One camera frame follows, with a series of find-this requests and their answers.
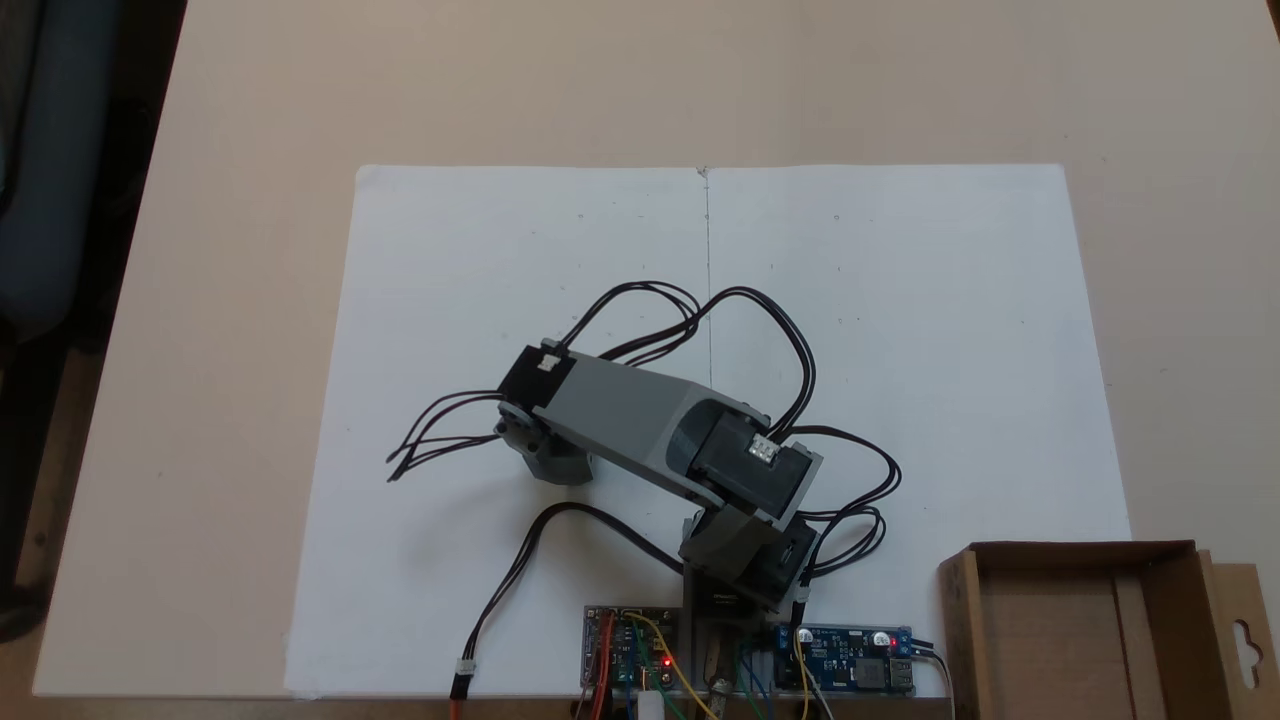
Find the black wire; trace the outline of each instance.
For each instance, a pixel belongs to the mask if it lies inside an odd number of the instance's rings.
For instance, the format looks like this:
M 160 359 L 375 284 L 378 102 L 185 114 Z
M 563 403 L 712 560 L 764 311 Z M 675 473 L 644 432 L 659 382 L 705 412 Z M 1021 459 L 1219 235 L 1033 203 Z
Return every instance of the black wire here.
M 449 405 L 449 406 L 444 407 L 443 410 L 440 410 L 439 413 L 436 413 L 430 420 L 428 420 L 425 424 L 422 424 L 422 429 L 419 430 L 417 438 L 415 438 L 413 442 L 410 442 L 410 438 L 413 436 L 413 430 L 417 429 L 419 423 L 421 423 L 422 419 L 426 418 L 428 414 L 430 414 L 430 411 L 434 407 L 439 406 L 442 402 L 444 402 L 447 400 L 453 400 L 453 398 L 458 398 L 458 397 L 463 397 L 465 400 L 460 400 L 460 401 L 454 402 L 453 405 Z M 498 436 L 495 436 L 495 434 L 488 434 L 488 436 L 448 436 L 448 437 L 435 437 L 435 438 L 426 437 L 426 433 L 429 433 L 431 430 L 431 428 L 435 427 L 435 424 L 439 423 L 442 419 L 444 419 L 444 416 L 448 415 L 449 413 L 453 413 L 454 410 L 457 410 L 458 407 L 462 407 L 465 405 L 471 405 L 472 402 L 484 402 L 484 401 L 490 401 L 490 400 L 502 400 L 502 395 L 499 395 L 497 391 L 474 391 L 472 389 L 472 391 L 463 391 L 463 392 L 454 392 L 454 393 L 445 395 L 444 397 L 442 397 L 442 398 L 436 400 L 435 402 L 433 402 L 431 405 L 429 405 L 428 409 L 424 410 L 422 414 L 417 416 L 417 420 L 413 421 L 413 425 L 410 428 L 408 434 L 404 436 L 404 439 L 401 442 L 401 446 L 397 447 L 394 451 L 392 451 L 390 455 L 387 456 L 387 462 L 392 462 L 393 460 L 396 460 L 397 456 L 401 455 L 401 452 L 404 452 L 406 450 L 408 450 L 408 452 L 399 461 L 399 464 L 396 465 L 396 470 L 392 471 L 392 475 L 389 478 L 387 478 L 387 482 L 389 482 L 389 483 L 390 482 L 396 482 L 396 480 L 403 478 L 404 473 L 408 473 L 410 470 L 412 470 L 413 468 L 417 468 L 417 466 L 422 465 L 424 462 L 430 462 L 431 460 L 435 460 L 436 457 L 442 457 L 444 455 L 448 455 L 451 452 L 457 452 L 460 450 L 467 450 L 470 447 L 479 447 L 481 445 L 486 445 L 489 442 L 493 442 L 493 441 L 498 439 Z M 417 451 L 419 447 L 421 447 L 424 445 L 430 445 L 430 443 L 436 443 L 436 442 L 453 442 L 453 441 L 458 441 L 458 442 L 454 442 L 453 445 L 449 445 L 449 446 L 445 446 L 445 447 L 436 447 L 436 448 L 433 448 L 433 450 L 430 450 L 428 452 L 422 452 L 422 454 L 419 454 L 419 451 Z
M 498 589 L 494 591 L 493 597 L 489 598 L 484 610 L 480 611 L 480 618 L 476 620 L 475 628 L 471 629 L 471 634 L 467 637 L 467 644 L 462 651 L 463 659 L 475 659 L 476 643 L 480 639 L 480 629 L 484 626 L 484 621 L 489 619 L 489 615 L 495 607 L 498 607 L 498 603 L 502 602 L 503 596 L 507 594 L 507 591 L 511 589 L 511 587 L 520 578 L 520 574 L 524 573 L 525 568 L 529 565 L 529 560 L 538 548 L 538 541 L 541 538 L 543 530 L 547 528 L 547 523 L 549 523 L 556 515 L 568 510 L 586 512 L 588 515 L 604 523 L 609 529 L 626 538 L 630 543 L 639 547 L 649 557 L 653 557 L 669 568 L 672 571 L 681 574 L 685 571 L 684 565 L 678 560 L 663 552 L 662 548 L 645 539 L 644 536 L 632 530 L 622 520 L 618 520 L 613 515 L 581 502 L 557 502 L 556 505 L 552 505 L 539 512 L 538 518 L 534 518 L 534 523 L 529 527 L 529 533 L 525 534 L 525 542 L 521 543 L 520 551 L 516 553 L 516 560 L 511 564 L 511 569 L 507 570 L 506 577 L 503 577 L 502 582 L 498 583 Z
M 809 401 L 813 398 L 813 391 L 817 380 L 817 366 L 814 363 L 813 350 L 809 347 L 809 341 L 805 340 L 804 333 L 795 324 L 786 311 L 778 306 L 769 296 L 763 292 L 750 288 L 750 287 L 730 287 L 716 293 L 714 297 L 707 301 L 696 313 L 694 313 L 689 319 L 676 323 L 668 328 L 660 329 L 658 332 L 637 337 L 635 340 L 627 341 L 617 347 L 607 350 L 599 355 L 602 360 L 618 360 L 631 352 L 640 350 L 652 348 L 659 342 L 676 338 L 673 342 L 652 350 L 650 352 L 662 352 L 663 355 L 669 354 L 675 348 L 680 347 L 685 342 L 689 342 L 701 319 L 712 310 L 712 307 L 719 305 L 722 301 L 730 297 L 745 297 L 751 300 L 769 314 L 771 318 L 782 328 L 783 334 L 791 341 L 792 348 L 796 351 L 796 356 L 800 359 L 800 392 L 791 406 L 778 418 L 778 420 L 769 427 L 769 438 L 774 442 L 781 442 L 780 437 L 785 437 L 785 432 L 790 429 L 795 421 L 804 413 L 805 407 L 809 406 Z
M 672 295 L 671 292 L 667 291 L 678 292 L 682 297 L 677 297 L 676 295 Z M 698 299 L 694 297 L 692 293 L 690 293 L 687 290 L 680 286 L 675 286 L 672 283 L 662 281 L 636 281 L 630 283 L 622 283 L 620 286 L 611 288 L 608 292 L 602 295 L 595 302 L 593 302 L 591 306 L 586 310 L 586 313 L 582 314 L 582 318 L 577 322 L 577 324 L 575 324 L 572 328 L 570 328 L 567 333 L 564 333 L 564 338 L 561 341 L 561 345 L 567 350 L 568 346 L 577 340 L 577 336 L 580 336 L 582 331 L 586 329 L 586 325 L 593 319 L 595 319 L 595 316 L 600 313 L 600 310 L 604 309 L 605 305 L 612 302 L 614 297 L 618 297 L 620 295 L 625 295 L 627 292 L 653 292 L 660 295 L 667 300 L 669 300 L 677 309 L 680 309 L 681 315 L 684 315 L 686 320 L 691 314 L 696 313 L 699 309 Z
M 454 445 L 451 445 L 451 446 L 447 446 L 447 447 L 433 450 L 430 452 L 424 452 L 422 455 L 413 456 L 413 459 L 404 465 L 404 471 L 412 470 L 413 468 L 417 468 L 419 465 L 424 465 L 426 462 L 430 462 L 431 460 L 435 460 L 436 457 L 440 457 L 443 455 L 448 455 L 451 452 L 457 452 L 460 450 L 467 450 L 470 447 L 480 447 L 481 445 L 489 445 L 490 442 L 493 442 L 495 439 L 498 439 L 497 434 L 492 434 L 492 436 L 474 436 L 470 439 L 465 439 L 462 442 L 458 442 L 458 443 L 454 443 Z M 399 477 L 403 475 L 403 474 L 404 474 L 403 471 L 399 473 L 398 475 L 393 474 L 392 479 L 399 479 Z
M 408 438 L 413 437 L 413 430 L 417 429 L 417 424 L 421 423 L 422 419 L 425 419 L 428 416 L 428 414 L 430 414 L 431 410 L 435 409 L 436 405 L 444 402 L 445 400 L 453 400 L 454 397 L 466 397 L 468 395 L 498 395 L 498 391 L 495 391 L 495 389 L 465 389 L 462 392 L 453 392 L 453 393 L 445 395 L 444 397 L 442 397 L 442 398 L 436 400 L 435 402 L 428 405 L 426 410 L 422 410 L 422 413 L 417 416 L 417 419 L 413 420 L 413 424 L 408 427 L 408 432 L 404 433 L 404 439 L 401 441 L 399 447 L 397 447 L 394 450 L 394 452 L 392 452 L 390 455 L 387 456 L 387 461 L 390 462 L 392 460 L 396 459 L 397 455 L 399 455 L 401 452 L 403 452 L 403 451 L 406 451 L 406 450 L 408 450 L 411 447 Z
M 927 659 L 929 659 L 929 660 L 932 660 L 932 661 L 934 661 L 934 662 L 938 664 L 938 667 L 942 669 L 942 678 L 947 682 L 948 691 L 951 692 L 951 694 L 955 694 L 955 685 L 951 684 L 951 671 L 947 670 L 947 661 L 942 660 L 942 656 L 938 655 L 938 653 L 936 653 L 936 652 L 933 652 L 932 650 L 915 648 L 914 652 L 919 657 L 927 657 Z
M 884 480 L 882 480 L 869 492 L 863 493 L 861 496 L 849 501 L 847 503 L 845 503 L 844 507 L 840 507 L 838 510 L 796 512 L 796 515 L 804 520 L 815 523 L 827 523 L 827 527 L 823 529 L 822 533 L 818 534 L 818 539 L 814 543 L 813 555 L 809 560 L 809 566 L 800 574 L 800 585 L 806 588 L 809 587 L 809 583 L 814 578 L 822 578 L 829 575 L 836 570 L 847 568 L 849 565 L 852 565 L 854 562 L 865 559 L 868 555 L 874 552 L 881 546 L 882 542 L 884 542 L 884 536 L 888 532 L 888 521 L 884 520 L 879 510 L 872 507 L 870 503 L 878 500 L 883 500 L 884 497 L 888 497 L 890 493 L 892 493 L 899 488 L 899 486 L 902 483 L 902 469 L 899 466 L 897 461 L 893 460 L 893 456 L 891 456 L 888 452 L 884 452 L 876 443 L 865 438 L 858 437 L 852 433 L 841 430 L 838 428 L 832 428 L 831 425 L 795 425 L 778 433 L 778 438 L 774 442 L 781 443 L 790 436 L 804 436 L 804 434 L 835 437 L 838 439 L 852 442 L 855 445 L 860 445 L 863 447 L 874 451 L 884 460 L 884 464 L 888 465 L 888 474 L 884 477 Z M 869 515 L 873 518 L 872 529 L 865 536 L 863 536 L 861 539 L 854 543 L 852 547 L 850 547 L 849 550 L 845 550 L 844 552 L 836 555 L 835 557 L 819 561 L 818 552 L 822 550 L 823 542 L 828 537 L 831 537 L 831 534 L 836 530 L 836 528 L 840 525 L 841 521 L 859 515 Z M 804 610 L 805 610 L 804 602 L 791 603 L 792 628 L 797 628 L 804 623 Z

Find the robotic arm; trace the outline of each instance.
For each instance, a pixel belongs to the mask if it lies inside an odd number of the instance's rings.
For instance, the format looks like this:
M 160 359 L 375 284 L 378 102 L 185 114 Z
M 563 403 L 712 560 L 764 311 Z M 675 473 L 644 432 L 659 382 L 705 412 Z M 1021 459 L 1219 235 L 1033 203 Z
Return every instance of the robotic arm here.
M 822 457 L 769 441 L 767 416 L 556 341 L 525 347 L 498 392 L 494 432 L 534 477 L 582 484 L 603 457 L 701 506 L 680 546 L 690 566 L 769 611 L 791 598 L 818 537 L 797 510 Z

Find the blue circuit board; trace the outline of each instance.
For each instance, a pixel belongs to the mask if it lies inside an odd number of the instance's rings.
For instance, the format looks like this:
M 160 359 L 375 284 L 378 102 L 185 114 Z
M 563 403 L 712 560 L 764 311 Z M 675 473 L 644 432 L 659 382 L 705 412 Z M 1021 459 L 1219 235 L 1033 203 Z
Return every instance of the blue circuit board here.
M 824 693 L 911 694 L 911 628 L 804 625 L 800 650 Z M 773 683 L 799 691 L 800 667 L 791 626 L 773 626 Z

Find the white paper sheet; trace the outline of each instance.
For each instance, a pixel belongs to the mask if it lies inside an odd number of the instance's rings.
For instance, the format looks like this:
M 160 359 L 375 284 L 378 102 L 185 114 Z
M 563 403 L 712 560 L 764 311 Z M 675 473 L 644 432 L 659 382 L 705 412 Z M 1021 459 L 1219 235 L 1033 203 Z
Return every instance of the white paper sheet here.
M 417 413 L 492 388 L 520 347 L 563 333 L 604 290 L 666 279 L 699 297 L 773 295 L 813 345 L 805 421 L 897 456 L 881 550 L 815 583 L 809 618 L 942 638 L 934 568 L 975 539 L 1129 537 L 1070 204 L 1056 167 L 588 170 L 366 168 L 288 647 L 298 696 L 443 696 L 529 521 L 575 498 L 675 553 L 694 507 L 612 469 L 567 491 L 500 443 L 383 480 Z M 673 320 L 622 299 L 576 347 Z M 795 392 L 790 346 L 746 304 L 653 369 L 765 411 Z M 485 432 L 492 407 L 449 428 Z M 873 486 L 873 457 L 826 455 L 806 507 Z M 852 533 L 837 533 L 846 543 Z M 472 697 L 570 696 L 581 607 L 678 605 L 680 579 L 599 524 L 552 521 L 486 624 Z M 536 653 L 530 661 L 530 653 Z M 942 694 L 920 669 L 922 696 Z

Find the green wire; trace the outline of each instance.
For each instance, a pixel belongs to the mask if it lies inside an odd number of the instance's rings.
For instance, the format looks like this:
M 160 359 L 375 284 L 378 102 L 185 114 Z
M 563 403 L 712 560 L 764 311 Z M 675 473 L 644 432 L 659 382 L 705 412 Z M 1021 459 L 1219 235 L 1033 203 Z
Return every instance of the green wire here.
M 737 646 L 737 657 L 735 657 L 735 660 L 739 662 L 742 660 L 742 651 L 745 648 L 746 643 L 740 643 Z M 739 662 L 733 664 L 733 674 L 737 675 L 737 684 L 742 688 L 742 694 L 746 696 L 746 702 L 751 703 L 751 710 L 755 711 L 755 716 L 764 720 L 764 714 L 760 712 L 760 706 L 755 705 L 755 698 L 751 697 L 751 685 L 746 684 L 746 675 L 742 675 L 742 671 L 737 667 Z
M 635 642 L 636 644 L 640 646 L 640 655 L 644 657 L 644 666 L 648 669 L 654 669 L 653 661 L 649 660 L 649 647 L 644 644 L 644 638 L 640 635 L 640 623 L 632 620 L 631 628 L 634 628 L 635 630 L 635 637 L 636 637 Z M 662 694 L 662 700 L 667 703 L 667 707 L 669 707 L 671 711 L 676 714 L 676 717 L 680 717 L 680 720 L 687 720 L 685 717 L 685 714 L 681 712 L 678 707 L 676 707 L 675 702 L 672 702 L 671 696 L 667 694 L 667 691 L 662 689 L 660 682 L 654 683 L 653 687 L 658 688 L 658 693 Z

